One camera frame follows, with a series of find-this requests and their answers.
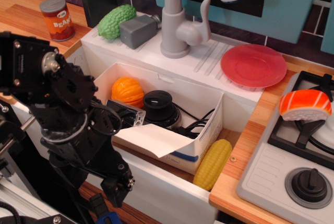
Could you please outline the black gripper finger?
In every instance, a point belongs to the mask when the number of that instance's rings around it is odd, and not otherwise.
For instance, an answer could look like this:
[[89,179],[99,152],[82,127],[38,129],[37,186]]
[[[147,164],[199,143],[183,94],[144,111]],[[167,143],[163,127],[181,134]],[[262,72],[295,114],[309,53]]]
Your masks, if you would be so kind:
[[105,178],[101,182],[101,188],[113,207],[121,208],[124,199],[130,192],[130,178]]

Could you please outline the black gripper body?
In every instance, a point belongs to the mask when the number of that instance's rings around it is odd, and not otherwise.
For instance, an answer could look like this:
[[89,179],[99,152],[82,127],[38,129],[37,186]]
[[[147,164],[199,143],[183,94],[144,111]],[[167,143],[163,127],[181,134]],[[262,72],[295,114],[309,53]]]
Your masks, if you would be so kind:
[[68,131],[42,130],[41,144],[50,153],[50,163],[73,187],[80,187],[89,174],[105,178],[130,178],[130,191],[135,180],[128,164],[112,146],[111,113],[93,109],[80,116]]

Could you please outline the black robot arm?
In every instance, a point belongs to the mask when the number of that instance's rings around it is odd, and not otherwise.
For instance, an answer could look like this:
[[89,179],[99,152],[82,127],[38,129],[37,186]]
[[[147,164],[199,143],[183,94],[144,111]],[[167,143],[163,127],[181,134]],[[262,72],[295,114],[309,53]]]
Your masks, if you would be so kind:
[[48,41],[1,33],[1,92],[25,105],[41,126],[49,162],[73,188],[89,174],[114,207],[133,189],[128,164],[112,146],[122,119],[95,96],[94,79]]

